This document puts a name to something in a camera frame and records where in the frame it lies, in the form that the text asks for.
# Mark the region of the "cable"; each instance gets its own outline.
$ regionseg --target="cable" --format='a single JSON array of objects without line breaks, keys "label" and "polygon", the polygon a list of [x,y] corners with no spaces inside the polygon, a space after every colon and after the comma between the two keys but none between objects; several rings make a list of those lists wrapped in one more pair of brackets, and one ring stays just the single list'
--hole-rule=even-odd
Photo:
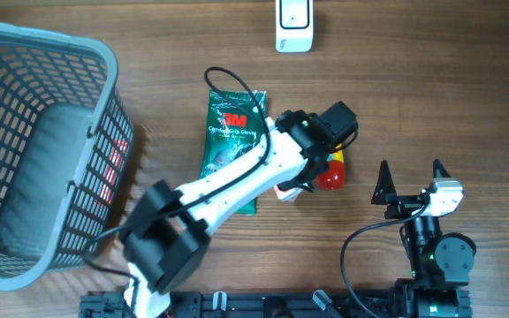
[{"label": "cable", "polygon": [[266,147],[264,149],[264,153],[262,154],[261,159],[253,167],[251,167],[251,169],[247,170],[242,175],[236,177],[233,181],[227,183],[226,185],[222,185],[221,187],[217,188],[216,190],[212,191],[211,193],[208,193],[208,194],[202,196],[201,198],[199,198],[199,199],[197,199],[195,201],[192,201],[192,202],[182,206],[181,208],[177,208],[177,209],[174,209],[172,211],[167,211],[167,212],[164,212],[162,214],[158,214],[158,215],[156,215],[154,217],[150,217],[150,218],[145,219],[145,220],[140,220],[138,222],[125,223],[123,225],[116,226],[114,228],[111,228],[111,229],[109,229],[109,230],[107,230],[107,231],[97,235],[96,237],[94,237],[94,238],[90,239],[88,242],[86,242],[86,244],[82,248],[82,259],[84,260],[84,262],[87,265],[89,265],[89,267],[91,267],[92,269],[104,272],[104,273],[110,273],[110,274],[114,274],[114,275],[125,276],[125,277],[132,278],[134,280],[135,284],[134,284],[134,289],[133,289],[133,300],[131,301],[131,312],[133,312],[133,305],[134,305],[134,301],[135,301],[135,297],[134,296],[135,296],[135,292],[136,292],[136,289],[137,289],[137,285],[139,283],[138,277],[132,275],[129,272],[125,272],[123,270],[109,269],[109,268],[105,268],[105,267],[102,267],[102,266],[99,266],[99,265],[93,263],[87,257],[87,254],[89,253],[89,248],[91,246],[93,246],[94,244],[96,244],[97,242],[99,242],[100,240],[106,239],[106,238],[108,238],[108,237],[110,237],[112,235],[115,235],[115,234],[117,234],[117,233],[119,233],[121,231],[129,231],[129,230],[131,230],[132,228],[135,228],[135,227],[139,227],[139,226],[143,226],[143,225],[148,225],[148,224],[150,224],[150,223],[152,223],[155,220],[160,219],[160,218],[175,216],[175,215],[179,214],[180,212],[186,211],[186,210],[188,210],[188,209],[190,209],[190,208],[192,208],[192,207],[194,207],[194,206],[196,206],[196,205],[198,205],[200,203],[203,203],[203,202],[211,199],[212,197],[220,194],[221,192],[229,189],[232,186],[235,186],[240,181],[242,181],[243,179],[245,179],[246,177],[251,175],[253,172],[255,172],[255,170],[257,170],[259,167],[261,167],[266,162],[266,159],[269,156],[270,148],[271,148],[271,146],[270,146],[270,143],[271,143],[271,140],[270,140],[270,129],[269,129],[268,125],[266,124],[266,120],[264,118],[264,112],[263,112],[263,109],[261,107],[261,104],[256,100],[256,97],[255,97],[255,94],[253,93],[253,91],[248,87],[248,85],[243,81],[243,79],[241,79],[237,74],[235,74],[235,73],[233,73],[233,72],[231,72],[229,70],[226,70],[225,68],[217,67],[217,66],[212,66],[212,67],[208,68],[205,71],[205,73],[203,73],[203,78],[205,79],[206,83],[211,88],[211,90],[216,92],[216,94],[218,94],[221,98],[225,99],[234,108],[236,108],[237,110],[243,112],[247,116],[252,116],[252,115],[249,112],[247,112],[244,108],[242,108],[240,105],[238,105],[234,100],[232,100],[227,95],[225,95],[225,93],[222,92],[219,88],[217,88],[215,85],[213,85],[213,83],[211,82],[211,80],[209,79],[209,76],[208,76],[209,73],[212,72],[212,71],[224,72],[224,73],[230,75],[231,77],[236,79],[240,83],[240,85],[243,86],[243,88],[245,88],[245,90],[248,92],[249,96],[253,100],[253,103],[256,106],[257,110],[258,110],[258,114],[260,115],[260,119],[261,119],[260,122],[256,118],[254,120],[255,120],[256,123],[262,125],[262,132],[263,132],[264,137],[266,139]]},{"label": "cable", "polygon": [[375,318],[380,318],[380,317],[378,317],[377,314],[373,313],[370,309],[368,309],[366,306],[364,306],[362,301],[357,296],[356,292],[354,292],[353,287],[349,283],[349,279],[347,278],[346,268],[345,268],[346,247],[349,245],[349,242],[351,242],[351,240],[353,240],[354,238],[356,238],[357,235],[359,235],[359,234],[361,234],[361,233],[363,233],[365,231],[374,230],[374,229],[378,229],[378,228],[381,228],[381,227],[384,227],[384,226],[391,226],[391,225],[395,225],[395,224],[399,224],[399,223],[406,223],[406,222],[414,220],[416,217],[419,217],[423,212],[425,212],[427,206],[428,206],[428,204],[426,203],[416,214],[414,214],[412,216],[409,216],[407,218],[401,219],[401,220],[395,220],[395,221],[389,221],[389,222],[383,222],[383,223],[376,223],[376,224],[371,224],[369,226],[365,226],[365,227],[355,231],[348,238],[346,238],[345,243],[343,244],[343,248],[341,248],[341,275],[343,275],[343,280],[345,281],[346,288],[349,290],[349,292],[353,296],[354,301],[357,304],[359,304],[359,306],[361,306],[362,309],[364,309],[365,312],[367,312],[368,314],[370,314],[371,316],[373,316]]},{"label": "cable", "polygon": [[351,146],[351,144],[353,143],[353,141],[355,141],[355,140],[357,139],[357,137],[358,137],[358,136],[359,136],[359,130],[357,129],[357,130],[355,130],[355,131],[353,132],[353,138],[352,138],[349,142],[347,142],[345,145],[343,145],[343,146],[341,146],[341,147],[339,147],[339,148],[335,148],[333,151],[331,151],[331,153],[332,153],[332,154],[333,154],[333,153],[336,153],[336,152],[338,152],[338,151],[341,151],[341,150],[343,150],[343,149],[345,149],[345,148],[347,148],[347,147]]}]

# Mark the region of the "green package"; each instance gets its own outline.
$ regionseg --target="green package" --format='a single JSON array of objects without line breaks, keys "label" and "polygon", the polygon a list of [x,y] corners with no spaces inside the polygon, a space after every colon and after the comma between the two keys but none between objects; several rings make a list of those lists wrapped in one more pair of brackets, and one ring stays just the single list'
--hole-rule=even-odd
[{"label": "green package", "polygon": [[[220,170],[244,155],[261,140],[262,126],[254,121],[254,118],[259,118],[260,115],[249,94],[230,91],[223,93],[253,116],[248,117],[244,112],[237,110],[213,90],[209,92],[208,124],[200,178]],[[262,111],[266,112],[266,92],[254,91],[254,96],[261,104]],[[255,214],[256,199],[240,208],[237,213]]]}]

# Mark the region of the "red object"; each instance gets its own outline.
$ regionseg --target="red object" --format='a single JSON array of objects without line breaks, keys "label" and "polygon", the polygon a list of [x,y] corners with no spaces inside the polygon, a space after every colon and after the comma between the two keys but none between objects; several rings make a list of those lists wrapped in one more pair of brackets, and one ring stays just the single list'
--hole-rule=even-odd
[{"label": "red object", "polygon": [[337,190],[345,184],[345,164],[339,160],[328,162],[329,169],[317,176],[317,184],[325,190]]}]

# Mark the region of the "3m logo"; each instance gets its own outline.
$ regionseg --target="3m logo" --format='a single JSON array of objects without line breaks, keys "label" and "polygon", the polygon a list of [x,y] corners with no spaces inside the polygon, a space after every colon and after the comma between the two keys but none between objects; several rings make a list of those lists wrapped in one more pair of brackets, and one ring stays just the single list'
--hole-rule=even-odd
[{"label": "3m logo", "polygon": [[224,113],[223,114],[223,123],[228,126],[246,127],[247,126],[247,115]]}]

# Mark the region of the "yellow label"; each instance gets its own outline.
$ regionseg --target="yellow label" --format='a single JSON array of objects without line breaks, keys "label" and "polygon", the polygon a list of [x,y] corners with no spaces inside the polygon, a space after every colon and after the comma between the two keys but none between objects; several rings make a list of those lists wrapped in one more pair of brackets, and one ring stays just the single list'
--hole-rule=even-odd
[{"label": "yellow label", "polygon": [[343,159],[343,150],[339,150],[338,152],[333,153],[333,160],[338,160],[342,163],[345,163],[345,160]]}]

